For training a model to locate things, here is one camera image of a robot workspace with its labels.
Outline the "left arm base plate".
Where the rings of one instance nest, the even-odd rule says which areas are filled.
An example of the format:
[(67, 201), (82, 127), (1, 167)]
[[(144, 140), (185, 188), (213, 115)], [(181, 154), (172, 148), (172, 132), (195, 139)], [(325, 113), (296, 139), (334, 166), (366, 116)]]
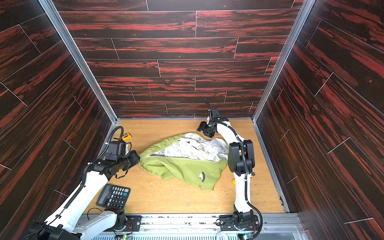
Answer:
[(141, 227), (142, 216), (122, 215), (118, 216), (113, 230), (116, 232), (138, 232)]

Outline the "green jacket with printed lining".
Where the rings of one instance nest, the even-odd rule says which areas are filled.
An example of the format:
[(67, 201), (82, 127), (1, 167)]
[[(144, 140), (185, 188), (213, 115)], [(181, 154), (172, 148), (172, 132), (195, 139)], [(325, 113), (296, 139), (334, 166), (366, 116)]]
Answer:
[(177, 178), (201, 190), (213, 190), (228, 162), (228, 144), (196, 133), (164, 139), (140, 154), (140, 166), (167, 181)]

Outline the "yellow tape measure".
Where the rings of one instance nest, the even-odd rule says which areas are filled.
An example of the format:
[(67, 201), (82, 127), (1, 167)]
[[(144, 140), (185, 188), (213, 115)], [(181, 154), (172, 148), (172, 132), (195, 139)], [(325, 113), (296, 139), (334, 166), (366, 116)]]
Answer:
[(130, 133), (128, 133), (128, 132), (123, 133), (123, 136), (122, 136), (123, 141), (127, 141), (131, 138), (132, 138), (132, 136), (130, 135)]

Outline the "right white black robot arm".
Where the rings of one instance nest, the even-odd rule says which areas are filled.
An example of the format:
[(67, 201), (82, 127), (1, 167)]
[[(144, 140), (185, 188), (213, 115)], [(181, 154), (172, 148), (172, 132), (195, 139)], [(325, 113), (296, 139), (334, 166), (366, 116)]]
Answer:
[(198, 131), (210, 138), (219, 133), (229, 145), (228, 166), (236, 185), (233, 222), (237, 229), (243, 230), (255, 222), (249, 197), (255, 167), (254, 146), (251, 140), (245, 140), (235, 131), (227, 118), (220, 116), (217, 108), (210, 108), (208, 112), (207, 121), (200, 123)]

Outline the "black calculator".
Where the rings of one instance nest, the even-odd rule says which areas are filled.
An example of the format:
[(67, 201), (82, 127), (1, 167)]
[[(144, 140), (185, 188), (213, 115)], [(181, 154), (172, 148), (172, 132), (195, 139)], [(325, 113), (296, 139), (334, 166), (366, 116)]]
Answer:
[(96, 205), (103, 208), (116, 207), (123, 209), (130, 192), (130, 188), (106, 184), (98, 197)]

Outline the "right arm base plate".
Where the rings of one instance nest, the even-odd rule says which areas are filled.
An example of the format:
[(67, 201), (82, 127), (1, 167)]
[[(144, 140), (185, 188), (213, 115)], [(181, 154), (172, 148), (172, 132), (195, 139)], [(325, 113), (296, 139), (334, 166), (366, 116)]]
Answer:
[(216, 220), (216, 225), (221, 231), (254, 231), (260, 228), (260, 222), (256, 215), (250, 213), (239, 215), (220, 215)]

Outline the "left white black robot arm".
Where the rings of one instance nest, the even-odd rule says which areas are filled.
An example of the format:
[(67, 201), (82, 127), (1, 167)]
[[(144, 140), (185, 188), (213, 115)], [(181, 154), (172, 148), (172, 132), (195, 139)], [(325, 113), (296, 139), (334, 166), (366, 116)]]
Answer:
[(29, 240), (91, 240), (105, 230), (122, 232), (127, 227), (122, 204), (109, 204), (102, 213), (78, 226), (84, 210), (107, 182), (120, 170), (127, 172), (139, 163), (140, 157), (132, 150), (132, 144), (112, 141), (93, 163), (86, 166), (83, 179), (65, 202), (41, 227), (34, 227), (27, 235)]

